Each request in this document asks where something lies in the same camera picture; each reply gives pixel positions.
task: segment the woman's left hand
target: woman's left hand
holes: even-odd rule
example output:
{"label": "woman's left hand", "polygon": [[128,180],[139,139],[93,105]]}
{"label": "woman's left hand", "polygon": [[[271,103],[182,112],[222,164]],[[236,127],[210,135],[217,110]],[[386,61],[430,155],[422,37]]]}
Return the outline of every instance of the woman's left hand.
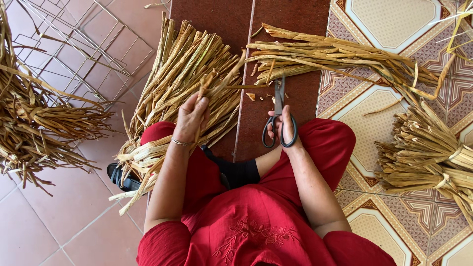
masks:
{"label": "woman's left hand", "polygon": [[197,130],[203,131],[210,117],[209,99],[202,97],[195,104],[198,93],[192,95],[179,108],[179,116],[177,117],[176,128],[174,129],[174,139],[180,142],[194,142]]}

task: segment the bundle tie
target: bundle tie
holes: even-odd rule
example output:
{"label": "bundle tie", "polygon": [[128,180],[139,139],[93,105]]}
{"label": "bundle tie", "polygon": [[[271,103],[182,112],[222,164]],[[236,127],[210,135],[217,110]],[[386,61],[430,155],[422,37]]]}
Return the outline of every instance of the bundle tie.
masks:
{"label": "bundle tie", "polygon": [[456,149],[456,151],[455,151],[452,155],[450,155],[450,156],[448,157],[448,159],[446,159],[445,161],[451,161],[451,160],[453,160],[453,158],[455,158],[458,154],[460,154],[460,153],[462,152],[463,146],[464,146],[463,143],[461,143],[460,141],[458,141],[458,145],[459,145],[458,149]]}
{"label": "bundle tie", "polygon": [[444,173],[444,179],[440,181],[435,187],[433,188],[440,188],[443,187],[448,181],[450,181],[450,176]]}

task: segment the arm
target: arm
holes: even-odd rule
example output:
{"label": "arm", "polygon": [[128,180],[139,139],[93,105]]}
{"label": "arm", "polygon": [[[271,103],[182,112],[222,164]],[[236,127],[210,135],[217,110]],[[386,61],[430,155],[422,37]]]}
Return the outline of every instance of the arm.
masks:
{"label": "arm", "polygon": [[[209,119],[209,100],[203,97],[195,106],[197,94],[192,95],[180,108],[174,138],[193,142],[195,134]],[[180,221],[184,204],[185,177],[189,162],[190,145],[171,142],[163,166],[154,184],[146,211],[144,232],[165,221]]]}
{"label": "arm", "polygon": [[[284,121],[284,139],[290,140],[294,135],[294,129],[290,118],[289,106],[284,107],[282,119]],[[276,123],[278,135],[280,135],[280,124],[281,121],[279,120]],[[271,124],[269,124],[268,134],[273,138],[274,134],[271,132],[271,128]],[[312,161],[312,158],[310,158],[308,152],[302,146],[300,138],[298,137],[296,143],[290,148],[283,147],[282,149],[287,153],[291,162],[302,207],[312,229],[321,238],[331,231],[351,232],[351,227],[343,214],[342,208]]]}

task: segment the woman's right hand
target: woman's right hand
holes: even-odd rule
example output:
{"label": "woman's right hand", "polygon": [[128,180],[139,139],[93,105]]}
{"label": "woman's right hand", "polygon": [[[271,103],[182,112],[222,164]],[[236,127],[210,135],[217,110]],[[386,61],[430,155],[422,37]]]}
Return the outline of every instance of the woman's right hand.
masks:
{"label": "woman's right hand", "polygon": [[[270,116],[274,116],[274,111],[269,111],[268,114]],[[274,135],[273,131],[272,131],[272,124],[269,123],[268,124],[268,135],[271,139],[273,139],[274,137],[276,137],[276,142],[277,143],[280,143],[280,136],[281,136],[281,125],[282,125],[282,122],[284,122],[284,132],[283,132],[283,135],[284,135],[284,141],[285,143],[289,143],[292,138],[294,137],[294,127],[292,125],[292,120],[291,120],[291,113],[290,113],[290,106],[289,105],[286,105],[284,106],[283,110],[282,110],[282,115],[278,116],[278,118],[276,118],[276,121],[275,121],[275,127],[276,127],[276,136]],[[296,142],[294,143],[294,145],[292,145],[291,147],[289,148],[286,148],[286,147],[282,147],[282,150],[285,151],[286,153],[288,153],[288,151],[290,149],[292,149],[293,147],[302,147],[302,142],[300,141],[300,138],[299,136],[297,136],[297,140]]]}

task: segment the floral embroidery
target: floral embroidery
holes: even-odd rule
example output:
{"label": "floral embroidery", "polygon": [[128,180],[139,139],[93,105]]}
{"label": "floral embroidery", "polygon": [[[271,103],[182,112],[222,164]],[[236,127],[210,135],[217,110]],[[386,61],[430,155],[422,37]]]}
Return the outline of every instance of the floral embroidery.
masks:
{"label": "floral embroidery", "polygon": [[261,245],[262,241],[266,245],[275,244],[277,247],[284,245],[284,241],[291,239],[292,241],[297,240],[294,235],[296,231],[293,230],[293,227],[286,229],[286,227],[277,226],[271,228],[264,228],[264,225],[258,226],[255,220],[248,221],[248,216],[245,216],[243,219],[238,220],[236,226],[229,226],[232,231],[235,231],[235,234],[224,240],[224,244],[220,246],[217,251],[212,255],[213,256],[222,256],[225,258],[225,265],[228,265],[233,261],[234,252],[237,250],[234,248],[237,237],[241,235],[243,238],[250,238],[257,245]]}

